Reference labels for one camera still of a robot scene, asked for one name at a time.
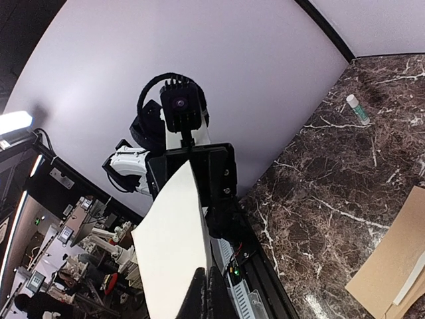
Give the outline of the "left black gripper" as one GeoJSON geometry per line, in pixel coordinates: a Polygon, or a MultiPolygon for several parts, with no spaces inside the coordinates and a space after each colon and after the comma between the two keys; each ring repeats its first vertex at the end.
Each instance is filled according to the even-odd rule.
{"type": "Polygon", "coordinates": [[[238,182],[235,152],[230,143],[179,148],[167,150],[162,156],[148,156],[146,178],[152,198],[159,195],[186,162],[192,167],[202,206],[217,213],[229,210],[238,182]]]}

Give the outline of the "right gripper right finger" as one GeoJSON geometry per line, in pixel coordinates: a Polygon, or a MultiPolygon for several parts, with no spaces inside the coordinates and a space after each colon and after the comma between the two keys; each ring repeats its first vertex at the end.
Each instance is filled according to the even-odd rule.
{"type": "Polygon", "coordinates": [[[228,295],[220,270],[212,266],[207,281],[207,318],[235,319],[238,314],[228,295]]]}

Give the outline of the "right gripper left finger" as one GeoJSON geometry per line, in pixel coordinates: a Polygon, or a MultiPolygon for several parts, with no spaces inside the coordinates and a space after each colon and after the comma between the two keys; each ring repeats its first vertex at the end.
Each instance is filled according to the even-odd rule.
{"type": "Polygon", "coordinates": [[[191,283],[176,316],[176,319],[201,319],[205,317],[205,292],[207,278],[205,269],[195,270],[191,283]]]}

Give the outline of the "white green glue stick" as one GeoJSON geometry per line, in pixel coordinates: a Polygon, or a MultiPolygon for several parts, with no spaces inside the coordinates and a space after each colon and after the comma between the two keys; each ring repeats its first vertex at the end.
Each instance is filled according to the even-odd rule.
{"type": "Polygon", "coordinates": [[[357,97],[354,94],[350,94],[348,95],[348,97],[346,97],[346,101],[348,105],[351,107],[351,109],[354,111],[354,113],[357,115],[362,125],[364,126],[369,125],[371,120],[369,116],[367,115],[365,109],[362,107],[361,103],[357,99],[357,97]]]}

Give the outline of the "brown paper envelope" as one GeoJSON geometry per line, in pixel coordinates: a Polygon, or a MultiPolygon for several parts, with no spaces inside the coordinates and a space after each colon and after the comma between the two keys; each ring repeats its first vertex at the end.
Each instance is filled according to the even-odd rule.
{"type": "Polygon", "coordinates": [[[392,301],[424,252],[424,189],[413,187],[396,219],[345,289],[373,318],[402,318],[424,296],[424,270],[403,301],[392,301]]]}

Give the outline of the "beige ornate letter sheet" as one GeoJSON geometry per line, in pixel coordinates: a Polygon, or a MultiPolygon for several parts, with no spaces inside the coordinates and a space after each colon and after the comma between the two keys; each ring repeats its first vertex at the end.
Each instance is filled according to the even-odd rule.
{"type": "Polygon", "coordinates": [[[404,299],[404,297],[409,293],[410,289],[414,285],[414,283],[417,281],[418,277],[424,270],[424,263],[425,263],[425,252],[423,252],[418,260],[416,261],[416,264],[414,265],[413,269],[411,270],[410,274],[408,275],[408,278],[405,280],[402,288],[399,290],[398,294],[392,301],[392,303],[395,306],[398,306],[404,299]]]}

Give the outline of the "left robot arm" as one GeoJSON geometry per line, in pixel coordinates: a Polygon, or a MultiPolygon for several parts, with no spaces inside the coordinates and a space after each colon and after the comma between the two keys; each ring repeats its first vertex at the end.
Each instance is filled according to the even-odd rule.
{"type": "Polygon", "coordinates": [[[153,209],[221,209],[236,198],[237,171],[229,143],[187,146],[158,155],[123,141],[102,168],[125,192],[147,193],[153,209]]]}

